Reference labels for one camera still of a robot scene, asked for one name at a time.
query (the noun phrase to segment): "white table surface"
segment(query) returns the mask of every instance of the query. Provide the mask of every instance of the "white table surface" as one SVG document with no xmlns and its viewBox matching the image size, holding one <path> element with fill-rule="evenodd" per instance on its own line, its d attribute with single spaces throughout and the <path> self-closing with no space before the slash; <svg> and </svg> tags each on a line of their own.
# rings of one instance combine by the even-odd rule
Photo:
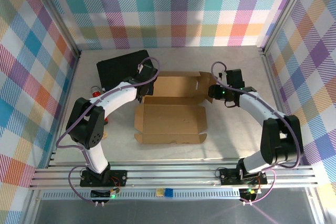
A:
<svg viewBox="0 0 336 224">
<path fill-rule="evenodd" d="M 100 86 L 96 63 L 136 49 L 83 51 L 72 83 L 72 91 L 65 116 L 68 122 L 72 107 L 79 97 L 91 98 L 90 88 Z M 208 71 L 214 61 L 223 61 L 228 69 L 241 68 L 246 86 L 254 87 L 261 97 L 275 107 L 264 65 L 257 47 L 185 47 L 151 48 L 150 56 L 156 57 L 162 70 L 166 71 Z M 102 140 L 104 154 L 108 161 L 136 161 L 152 159 L 185 158 L 238 158 L 259 150 L 261 126 L 241 108 L 228 109 L 223 101 L 213 104 L 204 101 L 208 129 L 207 139 L 202 144 L 143 145 L 134 138 L 134 111 L 137 101 L 123 105 L 109 116 L 104 130 L 107 138 Z M 73 144 L 66 136 L 61 145 Z M 74 148 L 57 149 L 56 163 L 84 161 L 82 153 Z"/>
</svg>

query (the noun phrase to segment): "open cardboard box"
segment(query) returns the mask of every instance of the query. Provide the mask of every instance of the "open cardboard box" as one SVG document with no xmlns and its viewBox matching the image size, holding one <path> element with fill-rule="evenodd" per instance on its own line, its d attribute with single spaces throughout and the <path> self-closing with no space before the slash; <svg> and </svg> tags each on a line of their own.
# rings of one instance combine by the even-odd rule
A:
<svg viewBox="0 0 336 224">
<path fill-rule="evenodd" d="M 160 72 L 153 95 L 135 110 L 134 135 L 142 144 L 199 144 L 206 139 L 205 108 L 208 88 L 216 80 L 208 72 Z"/>
</svg>

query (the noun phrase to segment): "plaid wall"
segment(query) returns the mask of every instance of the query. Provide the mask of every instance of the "plaid wall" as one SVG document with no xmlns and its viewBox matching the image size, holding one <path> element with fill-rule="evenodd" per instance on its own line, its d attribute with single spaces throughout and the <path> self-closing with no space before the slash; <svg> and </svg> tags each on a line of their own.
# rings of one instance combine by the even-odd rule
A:
<svg viewBox="0 0 336 224">
<path fill-rule="evenodd" d="M 111 49 L 255 45 L 281 0 L 55 0 L 55 4 L 81 49 Z"/>
<path fill-rule="evenodd" d="M 75 58 L 40 0 L 0 0 L 0 223 L 17 223 Z"/>
<path fill-rule="evenodd" d="M 301 122 L 306 162 L 336 191 L 336 0 L 298 0 L 270 53 L 286 110 Z"/>
<path fill-rule="evenodd" d="M 268 29 L 267 29 L 267 32 L 266 32 L 264 38 L 259 38 L 259 39 L 262 39 L 262 42 L 261 42 L 260 45 L 258 45 L 258 43 L 257 43 L 257 46 L 258 46 L 258 47 L 262 47 L 262 48 L 264 48 L 264 46 L 265 46 L 265 44 L 266 44 L 266 42 L 267 42 L 267 39 L 268 39 L 269 36 L 271 35 L 271 33 L 272 33 L 272 31 L 273 31 L 273 28 L 274 28 L 275 24 L 277 23 L 277 21 L 278 21 L 278 19 L 279 19 L 279 16 L 280 16 L 282 10 L 283 10 L 284 7 L 286 6 L 287 1 L 288 1 L 288 0 L 282 0 L 282 1 L 281 1 L 281 4 L 279 5 L 279 7 L 278 7 L 278 9 L 277 9 L 277 11 L 276 11 L 276 13 L 275 13 L 275 15 L 274 15 L 274 17 L 273 17 L 273 19 L 272 19 L 272 22 L 271 22 L 271 24 L 269 25 L 269 27 L 268 27 Z"/>
</svg>

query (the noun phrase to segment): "red object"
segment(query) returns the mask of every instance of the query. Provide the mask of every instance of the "red object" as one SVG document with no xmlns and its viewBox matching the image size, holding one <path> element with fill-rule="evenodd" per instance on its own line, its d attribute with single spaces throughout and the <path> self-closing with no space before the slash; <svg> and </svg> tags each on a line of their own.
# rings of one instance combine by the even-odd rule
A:
<svg viewBox="0 0 336 224">
<path fill-rule="evenodd" d="M 93 86 L 91 88 L 91 92 L 92 92 L 92 97 L 98 97 L 101 95 L 100 93 L 100 88 L 97 86 Z M 107 118 L 105 118 L 105 124 L 108 124 L 109 120 Z"/>
</svg>

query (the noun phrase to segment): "blue object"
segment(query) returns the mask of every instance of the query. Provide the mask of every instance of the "blue object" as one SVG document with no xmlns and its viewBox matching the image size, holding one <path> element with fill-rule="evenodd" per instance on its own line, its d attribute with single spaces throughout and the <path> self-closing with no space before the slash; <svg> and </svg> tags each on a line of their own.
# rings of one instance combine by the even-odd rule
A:
<svg viewBox="0 0 336 224">
<path fill-rule="evenodd" d="M 170 189 L 170 188 L 166 188 L 165 191 L 164 191 L 164 196 L 165 197 L 173 198 L 173 196 L 174 196 L 174 190 Z"/>
</svg>

